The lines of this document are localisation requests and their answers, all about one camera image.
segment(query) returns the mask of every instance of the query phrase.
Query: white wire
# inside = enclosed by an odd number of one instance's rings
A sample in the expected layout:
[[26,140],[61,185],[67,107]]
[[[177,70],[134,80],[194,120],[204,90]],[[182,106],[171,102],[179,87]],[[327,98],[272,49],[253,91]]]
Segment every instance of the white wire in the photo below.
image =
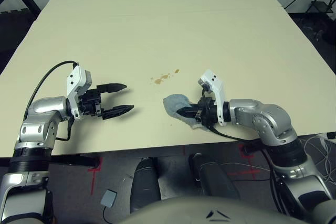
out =
[[333,170],[331,170],[331,163],[330,163],[330,160],[329,160],[329,154],[331,152],[331,149],[332,149],[332,142],[330,142],[330,148],[328,147],[328,145],[326,144],[325,147],[325,151],[326,153],[323,153],[320,149],[318,149],[315,145],[313,145],[312,143],[309,143],[309,141],[311,141],[312,139],[314,138],[318,138],[318,136],[313,136],[313,137],[310,137],[309,139],[307,140],[303,140],[305,142],[304,146],[303,146],[303,149],[304,151],[306,151],[306,147],[307,147],[307,144],[311,145],[312,147],[314,147],[318,152],[320,152],[322,154],[322,156],[324,157],[321,161],[318,161],[316,163],[316,165],[322,163],[324,161],[324,169],[326,171],[326,174],[325,175],[322,175],[320,172],[320,175],[323,177],[324,181],[325,182],[330,182],[332,183],[333,185],[336,185],[336,182],[331,178],[331,174],[333,172],[335,172],[336,168],[334,168]]
[[269,169],[263,168],[263,167],[259,167],[259,166],[254,166],[254,165],[247,165],[247,164],[242,164],[242,163],[235,163],[235,162],[229,162],[229,163],[222,163],[220,165],[245,165],[245,166],[249,166],[249,167],[253,167],[253,168],[257,168],[257,169],[261,169],[261,170],[266,170],[266,171],[270,171]]

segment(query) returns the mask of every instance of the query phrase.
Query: black cylinder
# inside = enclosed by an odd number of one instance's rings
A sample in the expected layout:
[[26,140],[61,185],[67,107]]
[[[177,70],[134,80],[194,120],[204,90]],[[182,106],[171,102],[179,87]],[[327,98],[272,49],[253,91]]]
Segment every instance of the black cylinder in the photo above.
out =
[[300,165],[307,160],[307,155],[298,138],[288,144],[266,146],[266,150],[273,164],[281,167]]
[[48,170],[51,159],[49,148],[20,148],[14,150],[9,161],[8,173]]
[[229,102],[223,103],[223,118],[224,122],[231,122]]
[[248,156],[264,148],[265,146],[262,143],[261,139],[255,139],[244,143],[240,150],[244,153],[244,155]]
[[211,101],[209,104],[209,112],[210,112],[210,121],[212,123],[218,123],[217,106],[214,105],[214,101]]

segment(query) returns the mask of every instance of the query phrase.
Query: red tape mark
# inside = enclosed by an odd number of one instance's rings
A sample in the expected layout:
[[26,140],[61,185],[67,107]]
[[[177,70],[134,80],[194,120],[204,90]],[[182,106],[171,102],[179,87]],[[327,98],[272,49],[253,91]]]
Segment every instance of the red tape mark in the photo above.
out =
[[[243,153],[243,151],[242,151],[242,148],[243,148],[244,146],[243,146],[243,144],[239,144],[239,146],[238,146],[238,148],[239,148],[239,152],[240,152],[240,156],[242,157],[242,158],[246,158],[247,159],[247,162],[248,162],[248,164],[249,165],[252,165],[252,163],[251,163],[251,159],[252,158],[254,158],[254,155],[253,154],[250,154],[250,155],[245,155],[244,153]],[[252,178],[255,180],[256,179],[256,175],[255,175],[255,173],[251,173],[252,174]]]
[[91,183],[91,195],[93,195],[93,191],[94,191],[94,184],[96,181],[96,172],[100,172],[101,169],[101,164],[103,163],[103,158],[99,157],[99,166],[95,169],[88,169],[88,172],[92,172],[92,183]]

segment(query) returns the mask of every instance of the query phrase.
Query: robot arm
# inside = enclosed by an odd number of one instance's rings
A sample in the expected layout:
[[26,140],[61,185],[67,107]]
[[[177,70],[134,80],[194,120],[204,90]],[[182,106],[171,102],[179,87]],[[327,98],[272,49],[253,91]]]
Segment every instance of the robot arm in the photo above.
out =
[[[90,72],[77,65],[67,78],[68,98],[43,98],[30,105],[0,187],[1,223],[19,219],[24,219],[24,223],[52,223],[52,193],[47,183],[55,140],[69,140],[72,123],[84,115],[101,116],[104,120],[133,108],[121,105],[104,110],[100,93],[117,92],[127,86],[111,83],[88,90],[91,83]],[[62,121],[69,122],[67,139],[56,138]]]
[[316,219],[313,210],[317,208],[321,211],[316,206],[323,204],[325,214],[323,217],[319,216],[319,221],[324,218],[320,223],[328,223],[336,218],[335,201],[332,200],[311,157],[305,153],[284,109],[256,100],[238,99],[225,102],[221,88],[223,83],[211,70],[207,70],[198,82],[203,90],[214,92],[216,100],[203,95],[198,104],[181,108],[177,111],[178,114],[195,118],[210,129],[222,120],[224,122],[220,125],[232,122],[234,125],[256,130],[279,177],[280,195],[288,212],[296,218],[313,221]]

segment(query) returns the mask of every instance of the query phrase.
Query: floor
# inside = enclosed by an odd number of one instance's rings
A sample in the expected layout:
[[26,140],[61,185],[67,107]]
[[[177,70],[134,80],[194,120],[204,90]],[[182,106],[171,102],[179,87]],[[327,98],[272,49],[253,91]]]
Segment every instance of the floor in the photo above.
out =
[[[10,36],[0,39],[0,72],[6,66],[15,48],[27,33],[32,23],[29,12],[23,11],[16,15],[0,14],[0,36]],[[299,24],[301,30],[312,41],[324,60],[335,72],[335,47],[327,44],[320,35],[315,37],[313,24]],[[321,148],[318,139],[311,143]],[[96,153],[101,157],[101,167],[89,170],[86,167],[51,165],[49,189],[54,195],[54,209],[58,223],[94,224],[104,223],[102,218],[103,206],[100,200],[107,189],[118,193],[116,202],[111,209],[107,209],[105,217],[113,223],[117,223],[129,215],[129,197],[132,178],[135,167],[142,157],[158,157],[160,167],[159,185],[162,199],[177,196],[197,196],[200,190],[195,187],[188,167],[188,156],[192,153],[202,152],[214,157],[220,164],[242,163],[254,165],[252,168],[242,164],[223,164],[222,168],[229,174],[232,180],[259,180],[267,179],[269,173],[261,168],[267,168],[267,164],[260,153],[246,157],[239,151],[239,143],[214,143],[202,145],[187,145],[175,147],[148,148],[142,150],[129,150],[118,152]],[[322,158],[320,152],[311,145],[307,145],[307,152],[315,161]],[[331,157],[336,156],[336,148],[332,147]],[[318,167],[322,173],[324,164]],[[6,173],[6,168],[0,167],[0,175]],[[275,210],[271,198],[269,181],[235,181],[241,199],[256,207]],[[336,195],[336,187],[328,183],[333,196]]]

